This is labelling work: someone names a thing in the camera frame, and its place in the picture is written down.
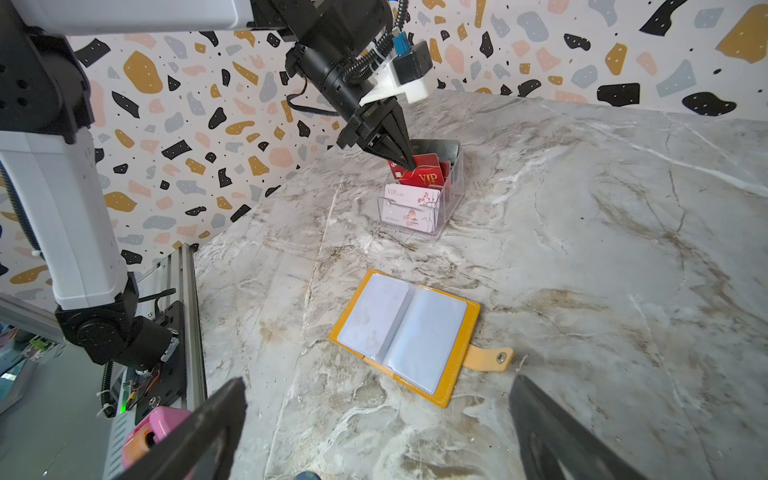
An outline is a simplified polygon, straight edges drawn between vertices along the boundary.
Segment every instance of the red vip card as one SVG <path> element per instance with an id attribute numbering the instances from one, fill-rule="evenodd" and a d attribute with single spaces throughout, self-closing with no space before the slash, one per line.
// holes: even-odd
<path id="1" fill-rule="evenodd" d="M 411 187 L 442 187 L 445 184 L 437 154 L 414 155 L 413 160 L 416 162 L 414 171 L 408 171 L 395 162 L 389 162 L 392 175 L 398 182 Z"/>
<path id="2" fill-rule="evenodd" d="M 440 162 L 440 171 L 442 172 L 442 178 L 444 181 L 448 181 L 448 176 L 451 174 L 451 163 Z"/>

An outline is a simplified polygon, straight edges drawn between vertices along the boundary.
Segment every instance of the terrazzo wallpaper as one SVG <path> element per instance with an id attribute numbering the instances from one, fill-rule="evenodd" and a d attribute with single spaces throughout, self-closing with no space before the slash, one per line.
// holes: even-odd
<path id="1" fill-rule="evenodd" d="M 768 4 L 751 0 L 420 0 L 438 88 L 768 120 Z M 335 144 L 292 111 L 303 80 L 270 32 L 71 38 L 91 80 L 98 171 L 129 269 L 204 243 Z M 311 85 L 296 103 L 326 108 Z M 55 308 L 0 195 L 0 290 Z"/>

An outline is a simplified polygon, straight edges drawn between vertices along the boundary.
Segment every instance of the marble table surface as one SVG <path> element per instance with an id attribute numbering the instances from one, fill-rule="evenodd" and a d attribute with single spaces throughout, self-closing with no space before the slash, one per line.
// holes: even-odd
<path id="1" fill-rule="evenodd" d="M 377 221 L 384 161 L 326 152 L 197 253 L 207 384 L 247 385 L 231 478 L 524 478 L 530 376 L 648 478 L 768 476 L 768 123 L 437 91 L 467 197 L 437 241 Z M 370 268 L 482 305 L 446 409 L 327 339 Z"/>

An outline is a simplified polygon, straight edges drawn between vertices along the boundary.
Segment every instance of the coiled cable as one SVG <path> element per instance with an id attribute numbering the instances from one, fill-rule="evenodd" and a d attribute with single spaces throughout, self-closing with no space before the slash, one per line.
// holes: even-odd
<path id="1" fill-rule="evenodd" d="M 5 183 L 5 190 L 8 192 L 8 199 L 11 201 L 11 206 L 13 207 L 13 211 L 18 220 L 18 225 L 22 228 L 22 232 L 24 233 L 24 236 L 27 237 L 27 241 L 32 246 L 32 249 L 41 252 L 40 244 L 38 243 L 37 237 L 35 237 L 35 232 L 32 231 L 32 225 L 29 223 L 27 214 L 22 206 L 22 201 L 18 198 L 16 189 L 13 187 L 13 182 L 11 182 L 11 176 L 8 175 L 8 172 L 5 171 L 2 164 L 0 164 L 0 176 L 2 176 L 3 182 Z M 42 253 L 40 253 L 40 258 L 45 260 Z"/>
<path id="2" fill-rule="evenodd" d="M 99 400 L 101 400 L 101 406 L 104 410 L 104 415 L 108 419 L 111 419 L 115 415 L 114 407 L 112 406 L 112 398 L 109 393 L 109 384 L 112 381 L 112 361 L 104 364 L 104 375 L 101 377 L 101 393 L 99 394 Z"/>
<path id="3" fill-rule="evenodd" d="M 397 4 L 397 18 L 393 27 L 395 31 L 400 32 L 406 24 L 407 12 L 408 0 L 399 0 Z M 391 31 L 386 31 L 376 41 L 374 49 L 362 57 L 356 58 L 349 64 L 349 67 L 343 73 L 342 79 L 352 85 L 363 83 L 373 74 L 373 71 L 379 67 L 380 62 L 384 61 L 394 47 L 394 35 Z"/>

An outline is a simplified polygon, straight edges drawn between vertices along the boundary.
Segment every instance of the white bracket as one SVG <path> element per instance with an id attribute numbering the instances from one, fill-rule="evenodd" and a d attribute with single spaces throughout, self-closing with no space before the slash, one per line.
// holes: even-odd
<path id="1" fill-rule="evenodd" d="M 389 58 L 373 73 L 371 80 L 376 82 L 376 86 L 360 99 L 360 106 L 398 94 L 406 94 L 406 101 L 410 104 L 424 100 L 437 88 L 435 75 L 435 69 L 430 68 L 420 79 L 400 84 Z"/>

